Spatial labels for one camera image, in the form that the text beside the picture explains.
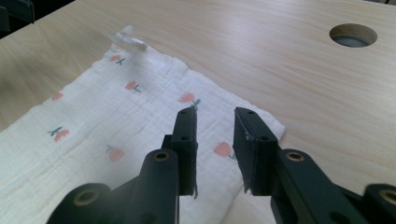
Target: black object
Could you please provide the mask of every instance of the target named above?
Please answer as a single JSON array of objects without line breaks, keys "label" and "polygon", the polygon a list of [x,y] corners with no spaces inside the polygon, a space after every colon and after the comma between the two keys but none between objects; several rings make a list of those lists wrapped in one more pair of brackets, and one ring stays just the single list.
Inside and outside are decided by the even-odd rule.
[{"label": "black object", "polygon": [[35,23],[74,0],[0,0],[0,38]]},{"label": "black object", "polygon": [[146,156],[138,177],[114,190],[87,184],[70,191],[48,223],[178,223],[178,196],[197,196],[196,123],[193,107],[179,111],[173,134]]},{"label": "black object", "polygon": [[261,118],[235,109],[233,149],[255,196],[272,196],[277,223],[396,223],[396,188],[369,185],[363,196],[336,186],[304,152],[281,149]]}]

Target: light wood surface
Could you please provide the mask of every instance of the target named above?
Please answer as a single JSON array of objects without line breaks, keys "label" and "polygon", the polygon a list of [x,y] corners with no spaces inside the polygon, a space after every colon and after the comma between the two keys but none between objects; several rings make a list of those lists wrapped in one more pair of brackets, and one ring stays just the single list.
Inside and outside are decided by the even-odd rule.
[{"label": "light wood surface", "polygon": [[[271,112],[287,127],[281,146],[310,154],[336,184],[396,185],[395,21],[396,7],[358,0],[77,0],[0,39],[0,130],[131,24],[136,38]],[[337,45],[329,32],[343,23],[378,39]]]}]

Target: table hole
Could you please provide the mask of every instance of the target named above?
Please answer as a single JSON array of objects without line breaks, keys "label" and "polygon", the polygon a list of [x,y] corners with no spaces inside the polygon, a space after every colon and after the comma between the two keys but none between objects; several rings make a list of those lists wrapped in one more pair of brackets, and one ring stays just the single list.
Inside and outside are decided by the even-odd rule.
[{"label": "table hole", "polygon": [[364,48],[374,44],[378,35],[370,27],[347,23],[333,27],[330,30],[330,38],[342,46]]}]

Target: cloth fold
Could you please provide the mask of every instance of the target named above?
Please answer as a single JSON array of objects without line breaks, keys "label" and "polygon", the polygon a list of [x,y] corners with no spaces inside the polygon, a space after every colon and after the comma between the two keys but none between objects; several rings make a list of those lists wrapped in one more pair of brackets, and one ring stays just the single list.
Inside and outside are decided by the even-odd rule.
[{"label": "cloth fold", "polygon": [[198,116],[199,197],[180,197],[180,223],[220,223],[242,187],[234,109],[256,111],[278,139],[285,132],[268,112],[131,32],[116,34],[101,60],[0,133],[1,223],[44,223],[70,190],[85,183],[114,189],[136,177],[188,106]]}]

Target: pink flower print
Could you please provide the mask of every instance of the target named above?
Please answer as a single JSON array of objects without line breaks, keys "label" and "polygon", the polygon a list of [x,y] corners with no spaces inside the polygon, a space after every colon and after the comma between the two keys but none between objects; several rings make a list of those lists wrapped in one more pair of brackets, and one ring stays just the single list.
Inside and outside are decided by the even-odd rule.
[{"label": "pink flower print", "polygon": [[137,87],[139,87],[139,85],[136,85],[136,82],[135,81],[132,81],[132,82],[129,82],[126,86],[125,86],[125,89],[127,89],[127,90],[132,90],[132,89],[134,89],[135,91],[138,91],[138,92],[142,92],[142,91],[140,91]]},{"label": "pink flower print", "polygon": [[181,103],[191,102],[194,100],[194,94],[191,92],[184,93],[183,96],[178,100]]},{"label": "pink flower print", "polygon": [[192,102],[191,106],[194,107],[195,110],[198,110],[198,104],[201,103],[201,100],[198,99],[198,100],[195,101],[194,99],[195,99],[195,97],[194,97],[193,93],[186,92],[186,93],[183,94],[183,96],[178,101],[181,102],[181,103]]},{"label": "pink flower print", "polygon": [[120,58],[121,58],[121,56],[119,54],[117,54],[117,55],[114,55],[113,57],[111,57],[110,61],[111,62],[118,61]]},{"label": "pink flower print", "polygon": [[111,62],[117,61],[116,63],[119,63],[120,65],[122,65],[122,61],[124,61],[125,59],[121,58],[121,56],[119,54],[114,55],[113,57],[110,58]]},{"label": "pink flower print", "polygon": [[55,135],[53,141],[58,142],[62,137],[67,136],[69,134],[69,130],[62,130],[62,127],[55,129],[54,131],[48,132],[51,136]]},{"label": "pink flower print", "polygon": [[58,91],[55,94],[53,94],[51,98],[52,98],[53,101],[57,101],[57,100],[61,99],[63,96],[64,95],[61,92]]},{"label": "pink flower print", "polygon": [[216,154],[218,154],[221,157],[227,157],[228,156],[228,157],[230,157],[233,160],[236,159],[235,153],[232,156],[230,155],[232,149],[231,149],[231,146],[228,143],[226,143],[226,142],[219,143],[215,147],[214,151],[215,151]]},{"label": "pink flower print", "polygon": [[112,162],[119,161],[124,156],[124,152],[121,149],[109,145],[107,145],[106,153],[108,153],[108,157]]}]

